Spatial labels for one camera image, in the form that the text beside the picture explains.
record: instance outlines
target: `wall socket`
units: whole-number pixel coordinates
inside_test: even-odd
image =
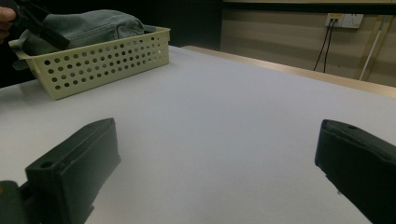
[[[324,23],[324,26],[329,26],[329,25],[332,26],[332,23],[330,23],[331,19],[336,20],[334,27],[341,27],[343,24],[343,20],[344,20],[344,14],[328,13],[326,22]]]
[[[332,26],[331,19],[336,20],[334,27],[358,29],[361,26],[363,14],[328,13],[325,26]]]
[[[355,28],[358,29],[361,26],[361,21],[363,20],[362,14],[345,14],[343,28]]]

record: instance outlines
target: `black cable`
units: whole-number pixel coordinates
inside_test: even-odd
[[[318,56],[317,63],[315,64],[314,71],[317,69],[318,62],[319,62],[319,60],[320,60],[321,53],[323,52],[324,45],[326,44],[327,33],[329,33],[329,30],[330,30],[330,27],[331,27],[331,26],[330,26],[331,23],[332,23],[332,19],[330,19],[329,25],[327,26],[326,35],[325,35],[325,37],[324,37],[323,45],[322,45],[322,48],[321,48],[321,50],[320,50],[320,54],[319,54],[319,56]]]
[[[326,73],[327,54],[329,53],[329,47],[330,47],[331,41],[332,41],[332,29],[330,29],[329,43],[327,44],[326,55],[324,56],[323,73]]]

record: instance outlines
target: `table surface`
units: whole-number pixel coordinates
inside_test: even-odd
[[[122,162],[87,224],[370,223],[314,164],[320,123],[396,144],[396,98],[169,51],[168,65],[59,101],[36,80],[1,89],[0,179],[22,184],[31,162],[114,118]]]

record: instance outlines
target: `gray fabric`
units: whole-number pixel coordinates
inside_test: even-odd
[[[43,24],[70,40],[68,49],[122,39],[144,33],[136,17],[116,10],[102,9],[81,14],[49,14]],[[35,56],[59,51],[29,30],[20,36],[21,49]]]

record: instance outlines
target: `light green basket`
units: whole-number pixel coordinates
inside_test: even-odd
[[[87,91],[169,63],[170,29],[145,26],[147,34],[29,56],[18,40],[9,45],[54,99]]]

